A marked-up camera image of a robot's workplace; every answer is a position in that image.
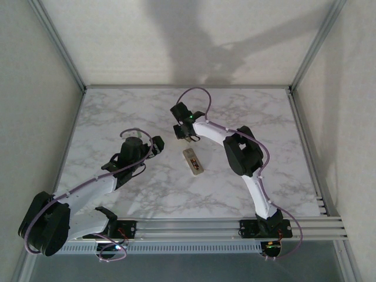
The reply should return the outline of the beige remote control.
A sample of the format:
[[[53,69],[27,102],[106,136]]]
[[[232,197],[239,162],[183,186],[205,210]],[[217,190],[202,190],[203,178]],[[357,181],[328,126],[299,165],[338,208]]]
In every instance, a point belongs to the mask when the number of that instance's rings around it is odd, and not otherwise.
[[[194,150],[192,148],[188,148],[188,149],[184,150],[183,151],[183,156],[186,159],[186,162],[187,162],[188,166],[190,167],[190,170],[192,171],[192,173],[193,173],[194,176],[197,176],[197,175],[199,175],[199,174],[201,174],[201,173],[204,172],[204,168],[201,165],[201,163],[200,163],[197,155],[195,154],[195,152],[194,152]],[[192,166],[192,164],[190,162],[190,159],[196,159],[197,160],[197,162],[200,165],[200,169],[199,170],[195,170],[193,168],[193,166]]]

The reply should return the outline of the aluminium frame cross rail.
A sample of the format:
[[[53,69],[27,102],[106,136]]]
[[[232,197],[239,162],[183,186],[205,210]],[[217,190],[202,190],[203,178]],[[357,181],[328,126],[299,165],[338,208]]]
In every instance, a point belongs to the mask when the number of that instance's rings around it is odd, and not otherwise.
[[[285,84],[248,84],[248,85],[168,85],[168,84],[93,84],[86,86],[87,89],[188,89],[201,87],[206,89],[286,89],[290,85]]]

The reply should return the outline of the aluminium table side rail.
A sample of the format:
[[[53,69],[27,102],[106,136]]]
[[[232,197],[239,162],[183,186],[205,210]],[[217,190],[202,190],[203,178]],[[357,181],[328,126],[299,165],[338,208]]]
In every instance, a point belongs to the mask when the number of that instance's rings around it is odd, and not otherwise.
[[[57,191],[57,189],[59,187],[59,183],[60,183],[60,180],[61,180],[63,169],[65,167],[66,159],[68,157],[69,148],[70,148],[71,143],[72,143],[72,139],[73,139],[73,136],[74,136],[74,132],[75,132],[78,120],[79,120],[80,112],[82,110],[83,101],[85,100],[86,93],[87,93],[87,89],[84,89],[84,91],[82,92],[82,95],[80,97],[79,106],[78,106],[77,111],[75,113],[72,128],[71,128],[69,135],[68,135],[68,141],[67,141],[66,146],[65,146],[65,150],[64,150],[64,153],[63,153],[63,156],[62,156],[61,164],[59,166],[58,174],[56,176],[56,179],[55,179],[55,182],[54,182],[54,185],[53,185],[53,188],[52,188],[53,192]]]
[[[321,193],[318,177],[317,177],[317,174],[316,174],[315,168],[314,168],[312,154],[311,154],[310,148],[308,146],[308,140],[307,140],[307,137],[306,137],[306,133],[304,131],[304,127],[303,127],[301,117],[300,117],[298,109],[297,109],[295,99],[294,99],[294,97],[291,94],[289,89],[287,89],[286,92],[287,92],[288,101],[289,101],[289,104],[290,104],[290,107],[291,107],[291,111],[292,111],[292,114],[293,114],[293,117],[294,117],[294,120],[295,120],[295,123],[296,123],[296,126],[297,126],[298,135],[299,135],[300,142],[301,142],[301,145],[302,145],[302,148],[303,148],[304,158],[306,160],[306,164],[307,164],[307,167],[308,167],[310,178],[311,178],[311,181],[313,183],[314,190],[315,190],[315,198],[316,198],[318,208],[319,208],[319,211],[320,211],[320,216],[328,216],[327,207],[325,205],[324,198],[323,198],[322,193]]]

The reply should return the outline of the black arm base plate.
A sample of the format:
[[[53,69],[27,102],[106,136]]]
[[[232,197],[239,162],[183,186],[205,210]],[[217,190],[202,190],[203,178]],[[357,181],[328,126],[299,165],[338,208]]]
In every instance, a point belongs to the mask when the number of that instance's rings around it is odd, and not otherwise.
[[[238,234],[243,239],[278,239],[292,238],[293,232],[290,221],[284,219],[274,229],[269,230],[265,223],[257,220],[240,220],[240,228]]]
[[[134,239],[136,235],[137,221],[117,220],[109,227],[109,237],[112,239]]]

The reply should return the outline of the wide aluminium mounting rail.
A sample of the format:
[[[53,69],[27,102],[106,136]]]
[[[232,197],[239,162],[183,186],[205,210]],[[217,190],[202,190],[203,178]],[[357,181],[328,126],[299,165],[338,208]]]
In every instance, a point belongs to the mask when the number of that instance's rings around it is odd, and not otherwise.
[[[134,242],[168,241],[240,241],[241,218],[160,218],[135,219]],[[284,241],[346,240],[344,223],[340,217],[298,217],[289,219],[292,238]]]

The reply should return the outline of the aluminium frame post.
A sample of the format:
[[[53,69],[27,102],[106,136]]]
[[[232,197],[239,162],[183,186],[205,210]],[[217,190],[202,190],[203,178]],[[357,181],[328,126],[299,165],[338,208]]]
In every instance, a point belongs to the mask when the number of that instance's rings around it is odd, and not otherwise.
[[[46,7],[44,6],[42,0],[27,0],[28,4],[32,8],[34,14],[36,15],[38,21],[41,23],[42,27],[46,31],[49,39],[54,45],[59,56],[63,59],[69,73],[73,77],[74,81],[78,85],[78,88],[84,95],[86,93],[87,87],[86,83],[82,79],[71,55],[68,52],[55,24],[52,21]]]
[[[324,20],[318,29],[314,40],[312,41],[298,71],[290,85],[290,93],[293,94],[300,83],[302,82],[304,76],[306,75],[307,71],[309,70],[313,60],[317,56],[319,50],[321,49],[326,37],[330,33],[333,25],[335,24],[337,18],[339,17],[343,7],[347,3],[347,0],[334,0],[331,4],[329,11],[327,12]]]

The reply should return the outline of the aluminium frame leg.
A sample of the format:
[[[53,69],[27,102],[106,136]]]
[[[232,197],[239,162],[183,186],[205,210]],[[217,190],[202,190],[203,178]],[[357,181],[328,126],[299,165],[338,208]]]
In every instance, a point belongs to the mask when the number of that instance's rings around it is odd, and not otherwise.
[[[37,255],[22,251],[11,282],[30,282],[37,258]]]
[[[350,243],[345,240],[334,240],[333,244],[344,282],[363,282]]]

